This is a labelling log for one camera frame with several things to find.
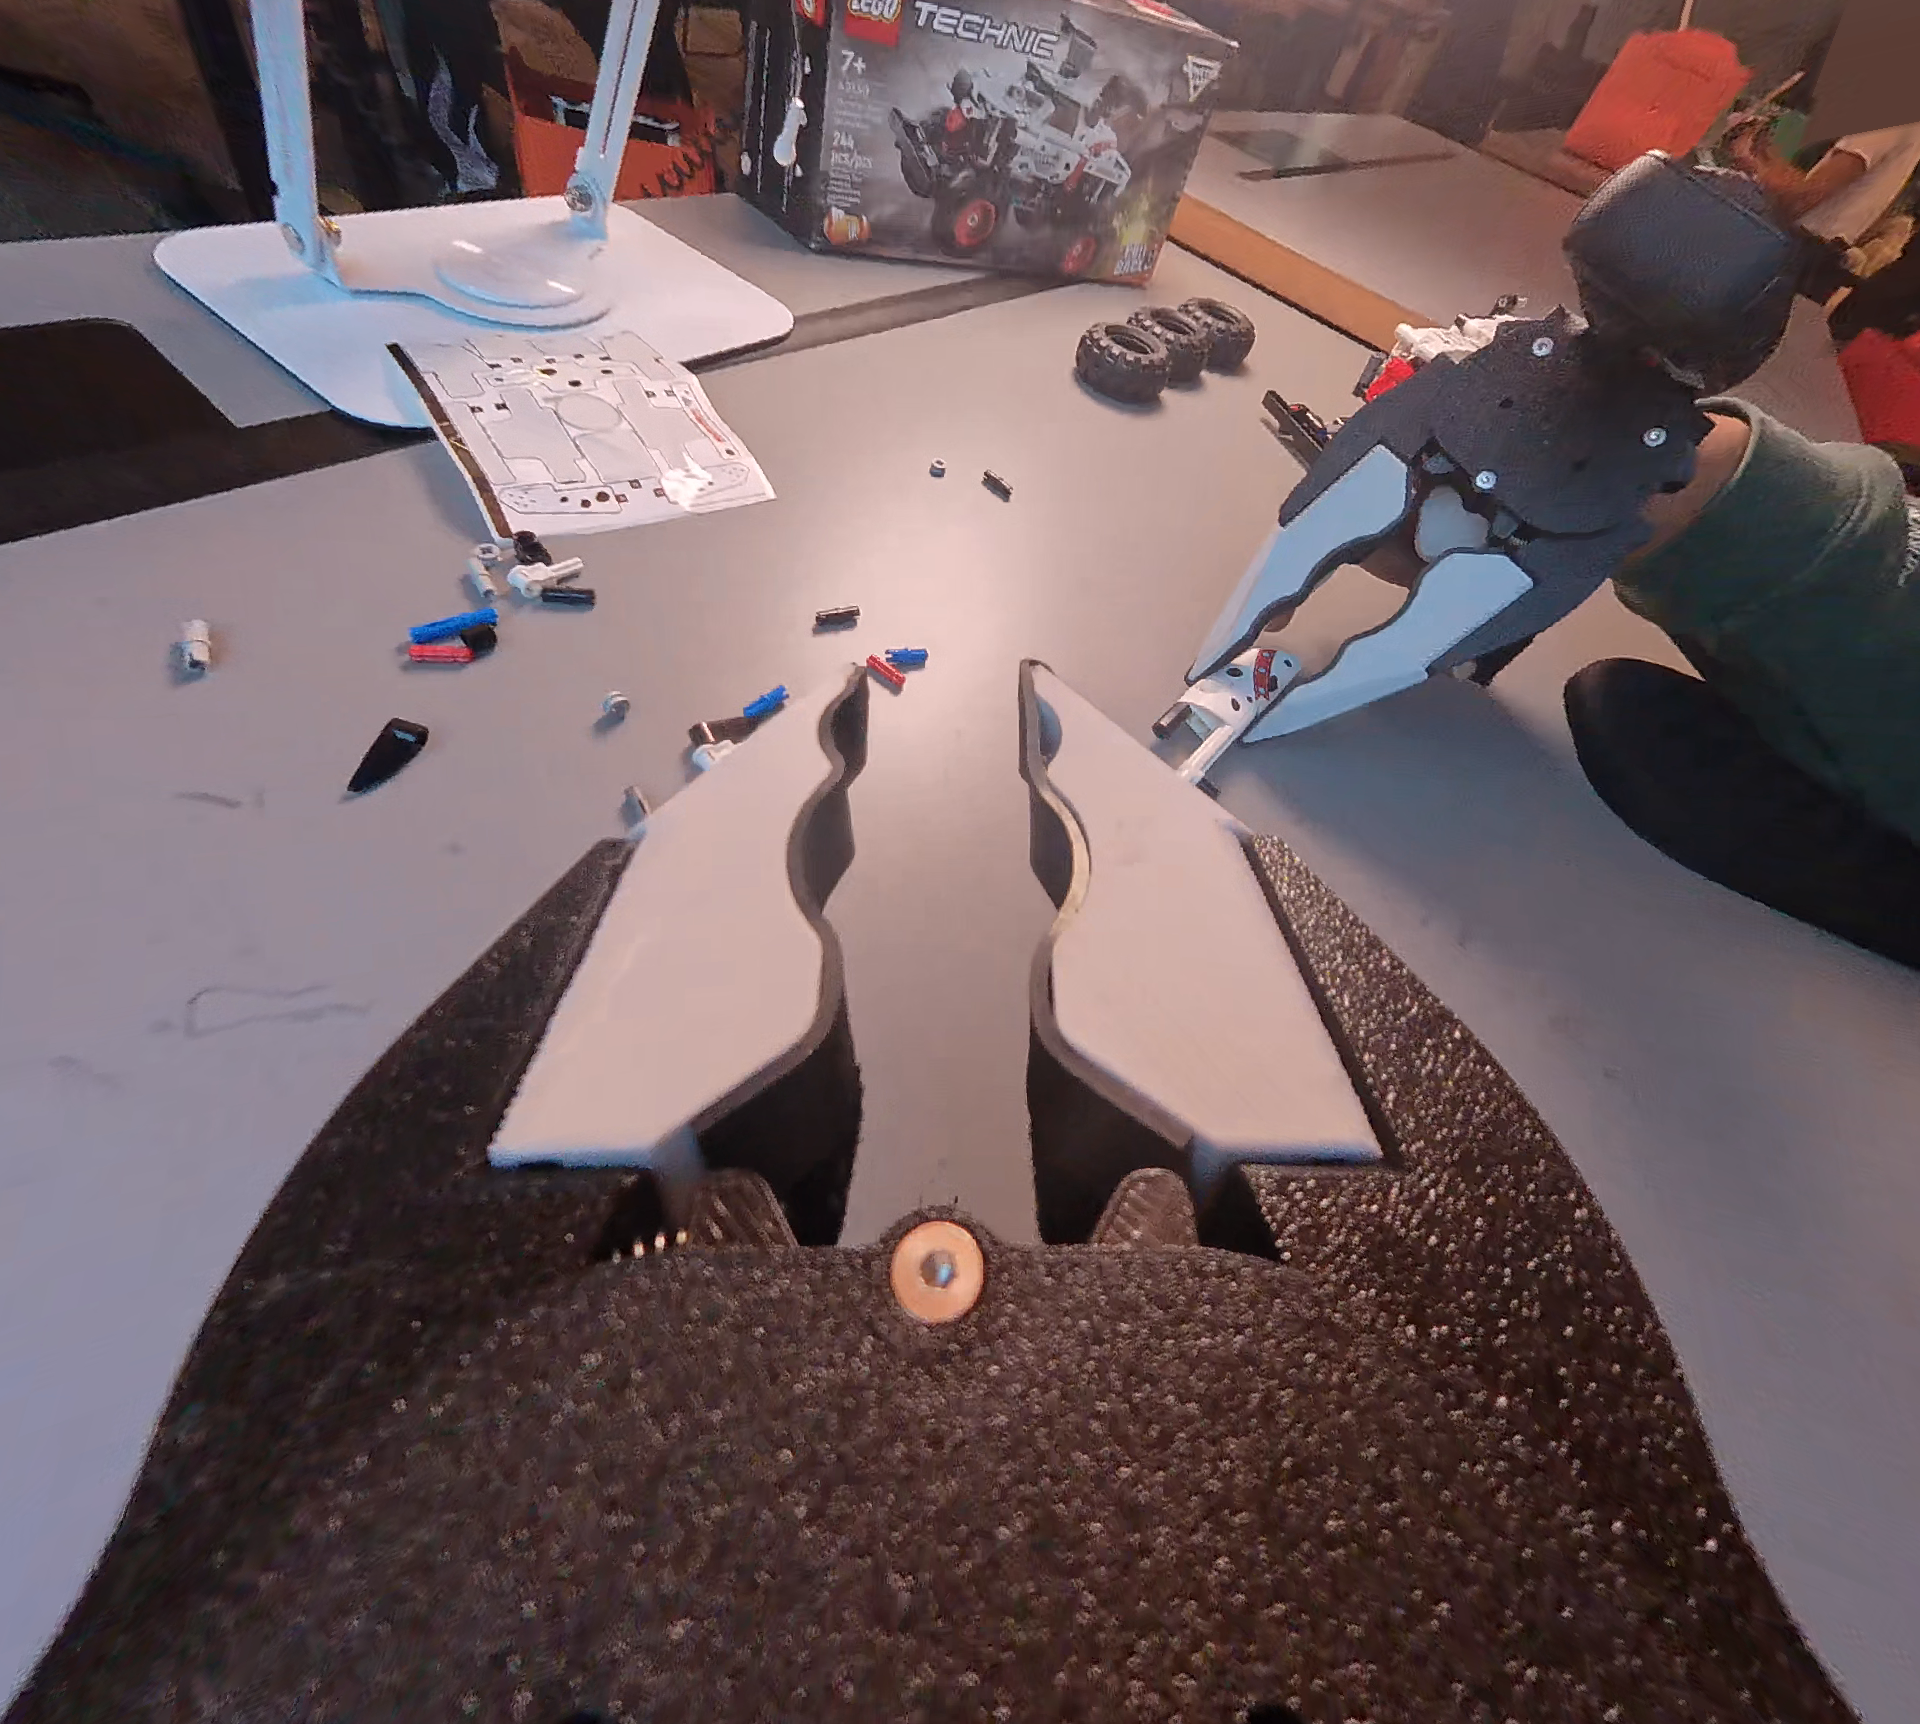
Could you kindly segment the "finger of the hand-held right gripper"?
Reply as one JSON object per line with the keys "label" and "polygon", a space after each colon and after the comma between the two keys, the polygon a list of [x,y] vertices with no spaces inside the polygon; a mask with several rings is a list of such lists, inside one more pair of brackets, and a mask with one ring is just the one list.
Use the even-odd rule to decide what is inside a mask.
{"label": "finger of the hand-held right gripper", "polygon": [[[1407,477],[1394,455],[1362,455],[1306,499],[1291,522],[1276,522],[1204,633],[1186,688],[1210,688],[1255,647],[1274,611],[1296,606],[1333,566],[1382,542],[1407,511]],[[1407,689],[1423,680],[1388,625],[1363,633],[1310,676],[1284,666],[1276,673],[1277,689]]]}
{"label": "finger of the hand-held right gripper", "polygon": [[1497,550],[1448,552],[1423,570],[1391,617],[1350,635],[1318,671],[1287,676],[1242,742],[1293,736],[1397,697],[1467,660],[1470,646],[1497,619],[1533,600],[1535,583],[1517,559]]}

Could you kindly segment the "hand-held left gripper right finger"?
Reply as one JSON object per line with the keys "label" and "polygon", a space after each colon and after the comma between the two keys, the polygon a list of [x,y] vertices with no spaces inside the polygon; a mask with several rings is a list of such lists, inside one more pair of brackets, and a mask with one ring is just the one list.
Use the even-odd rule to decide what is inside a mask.
{"label": "hand-held left gripper right finger", "polygon": [[1028,980],[1040,1240],[1092,1244],[1152,1174],[1204,1245],[1268,1245],[1251,1174],[1383,1167],[1358,1047],[1249,831],[1042,660],[1017,676],[1028,859],[1054,906]]}

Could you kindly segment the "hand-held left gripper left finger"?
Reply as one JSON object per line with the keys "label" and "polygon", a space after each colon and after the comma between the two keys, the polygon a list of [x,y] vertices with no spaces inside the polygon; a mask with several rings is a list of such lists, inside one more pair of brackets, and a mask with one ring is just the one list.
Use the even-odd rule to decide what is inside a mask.
{"label": "hand-held left gripper left finger", "polygon": [[628,1169],[672,1212],[767,1186],[841,1240],[862,1124],[844,947],[870,680],[844,666],[696,771],[628,843],[488,1143],[495,1169]]}

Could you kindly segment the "white spotted lego panel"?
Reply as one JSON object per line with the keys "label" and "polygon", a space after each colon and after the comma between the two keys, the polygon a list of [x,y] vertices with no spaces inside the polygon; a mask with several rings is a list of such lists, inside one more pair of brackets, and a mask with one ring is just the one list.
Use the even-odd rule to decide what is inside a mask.
{"label": "white spotted lego panel", "polygon": [[1174,773],[1188,753],[1205,737],[1212,727],[1230,725],[1238,730],[1238,742],[1274,703],[1291,689],[1300,673],[1300,660],[1285,650],[1255,642],[1240,650],[1231,660],[1213,669],[1207,677],[1190,682],[1175,702],[1190,703],[1188,727],[1162,737],[1169,742],[1178,736],[1191,737],[1184,757],[1172,763]]}

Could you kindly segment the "lego sticker sheet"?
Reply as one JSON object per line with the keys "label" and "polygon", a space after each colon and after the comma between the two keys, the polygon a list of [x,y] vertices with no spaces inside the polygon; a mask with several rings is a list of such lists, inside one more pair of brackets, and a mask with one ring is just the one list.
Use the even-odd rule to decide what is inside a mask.
{"label": "lego sticker sheet", "polygon": [[586,537],[770,503],[701,381],[630,331],[491,329],[390,344],[482,532]]}

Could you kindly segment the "person's right forearm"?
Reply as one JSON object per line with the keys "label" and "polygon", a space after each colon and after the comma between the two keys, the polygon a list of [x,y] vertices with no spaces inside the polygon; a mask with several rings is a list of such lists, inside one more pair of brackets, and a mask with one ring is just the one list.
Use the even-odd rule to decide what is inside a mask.
{"label": "person's right forearm", "polygon": [[1691,481],[1645,507],[1620,602],[1805,696],[1915,697],[1915,494],[1883,450],[1810,440],[1733,395],[1699,403]]}

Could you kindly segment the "partly built lego truck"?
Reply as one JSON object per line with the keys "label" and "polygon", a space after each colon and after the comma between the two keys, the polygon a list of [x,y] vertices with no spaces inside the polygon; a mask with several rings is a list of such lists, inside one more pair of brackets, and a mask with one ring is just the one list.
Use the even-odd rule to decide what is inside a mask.
{"label": "partly built lego truck", "polygon": [[[1504,326],[1519,320],[1526,304],[1526,295],[1507,294],[1495,298],[1484,314],[1462,314],[1446,326],[1397,323],[1391,344],[1374,349],[1360,370],[1353,385],[1356,407],[1375,401],[1436,362],[1456,364],[1478,353]],[[1260,407],[1274,438],[1302,466],[1310,466],[1346,421],[1340,415],[1325,419],[1306,401],[1287,399],[1280,392],[1264,392]]]}

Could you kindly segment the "black lego wedge piece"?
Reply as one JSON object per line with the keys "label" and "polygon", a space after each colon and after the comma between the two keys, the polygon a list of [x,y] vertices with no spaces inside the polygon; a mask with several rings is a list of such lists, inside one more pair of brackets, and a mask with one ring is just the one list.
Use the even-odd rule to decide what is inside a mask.
{"label": "black lego wedge piece", "polygon": [[420,721],[406,717],[387,719],[352,767],[346,797],[357,800],[390,783],[420,757],[428,739],[430,727]]}

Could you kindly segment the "lego set box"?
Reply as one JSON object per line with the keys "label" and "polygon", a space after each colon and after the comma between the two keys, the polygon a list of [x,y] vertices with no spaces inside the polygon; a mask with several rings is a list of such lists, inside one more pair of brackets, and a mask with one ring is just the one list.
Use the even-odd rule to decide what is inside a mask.
{"label": "lego set box", "polygon": [[738,189],[811,251],[1142,286],[1235,52],[1156,0],[748,0]]}

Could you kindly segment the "dark flat mat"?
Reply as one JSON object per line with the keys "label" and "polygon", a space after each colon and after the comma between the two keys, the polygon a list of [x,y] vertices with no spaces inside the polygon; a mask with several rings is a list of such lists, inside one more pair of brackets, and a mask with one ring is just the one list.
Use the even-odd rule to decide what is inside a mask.
{"label": "dark flat mat", "polygon": [[1307,176],[1347,176],[1362,171],[1417,168],[1450,161],[1451,149],[1411,149],[1385,154],[1340,152],[1315,138],[1285,130],[1227,132],[1221,144],[1251,161],[1246,179],[1284,179]]}

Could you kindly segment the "red chair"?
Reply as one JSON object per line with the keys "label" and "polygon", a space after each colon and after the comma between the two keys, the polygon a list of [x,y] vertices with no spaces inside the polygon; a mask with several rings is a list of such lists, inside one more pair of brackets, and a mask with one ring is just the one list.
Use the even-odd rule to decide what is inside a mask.
{"label": "red chair", "polygon": [[1835,353],[1859,440],[1917,463],[1917,334],[1862,329]]}

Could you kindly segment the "orange plastic bin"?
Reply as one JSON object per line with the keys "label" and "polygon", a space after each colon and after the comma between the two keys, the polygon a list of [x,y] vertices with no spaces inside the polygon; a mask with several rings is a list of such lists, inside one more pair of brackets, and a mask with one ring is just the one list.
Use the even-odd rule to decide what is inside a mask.
{"label": "orange plastic bin", "polygon": [[1562,152],[1608,173],[1645,152],[1687,154],[1747,76],[1735,44],[1712,29],[1635,32],[1565,128]]}

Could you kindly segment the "white wooden book stand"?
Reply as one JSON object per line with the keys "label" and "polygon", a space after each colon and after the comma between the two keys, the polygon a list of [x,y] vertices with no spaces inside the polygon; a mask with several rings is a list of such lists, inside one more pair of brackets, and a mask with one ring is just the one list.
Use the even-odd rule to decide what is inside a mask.
{"label": "white wooden book stand", "polygon": [[630,331],[693,365],[792,331],[775,295],[613,199],[659,0],[612,0],[560,196],[341,219],[319,199],[304,0],[250,0],[250,15],[273,219],[176,233],[155,265],[341,415],[423,421],[391,344]]}

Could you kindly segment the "orange crate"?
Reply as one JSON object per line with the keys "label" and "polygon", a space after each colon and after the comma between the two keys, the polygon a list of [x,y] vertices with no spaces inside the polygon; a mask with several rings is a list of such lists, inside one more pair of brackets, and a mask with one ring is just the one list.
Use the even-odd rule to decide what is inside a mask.
{"label": "orange crate", "polygon": [[[594,85],[506,50],[512,138],[522,192],[557,196],[586,142]],[[635,98],[613,185],[615,201],[713,196],[722,189],[716,115],[706,104]]]}

